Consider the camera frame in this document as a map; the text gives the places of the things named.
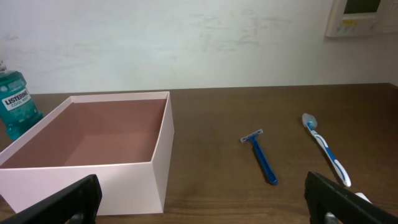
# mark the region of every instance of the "display screen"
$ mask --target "display screen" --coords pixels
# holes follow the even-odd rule
[[[344,14],[377,12],[380,0],[347,0]]]

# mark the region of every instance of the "razor head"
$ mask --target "razor head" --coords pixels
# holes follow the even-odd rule
[[[303,114],[301,120],[303,121],[304,127],[307,127],[307,125],[309,124],[311,128],[315,129],[318,126],[317,120],[315,119],[314,116],[310,114],[307,113]]]
[[[258,130],[256,132],[253,132],[253,133],[249,134],[248,136],[245,136],[245,137],[241,138],[241,143],[244,143],[248,139],[251,139],[251,138],[253,138],[253,137],[255,137],[255,136],[259,135],[259,134],[262,134],[262,133],[263,133],[262,129],[260,129],[260,130]]]

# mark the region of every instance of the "bottle label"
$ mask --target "bottle label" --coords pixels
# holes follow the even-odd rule
[[[2,103],[8,111],[13,110],[17,107],[22,106],[30,100],[30,95],[27,89],[23,89],[20,92],[2,99]]]

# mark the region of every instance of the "blue razor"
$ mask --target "blue razor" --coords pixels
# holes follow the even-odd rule
[[[256,152],[256,156],[261,163],[261,167],[262,167],[263,171],[266,173],[269,183],[272,185],[277,185],[278,179],[276,179],[274,171],[272,171],[272,168],[269,165],[266,155],[263,153],[259,143],[257,142],[257,136],[259,134],[262,134],[262,129],[256,131],[255,133],[252,133],[246,137],[241,138],[241,142],[245,142],[245,141],[251,142],[251,144],[253,145],[254,151]]]

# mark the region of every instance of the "blue mouthwash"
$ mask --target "blue mouthwash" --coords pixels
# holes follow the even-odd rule
[[[21,72],[8,71],[0,60],[0,118],[16,140],[43,118],[26,89]]]

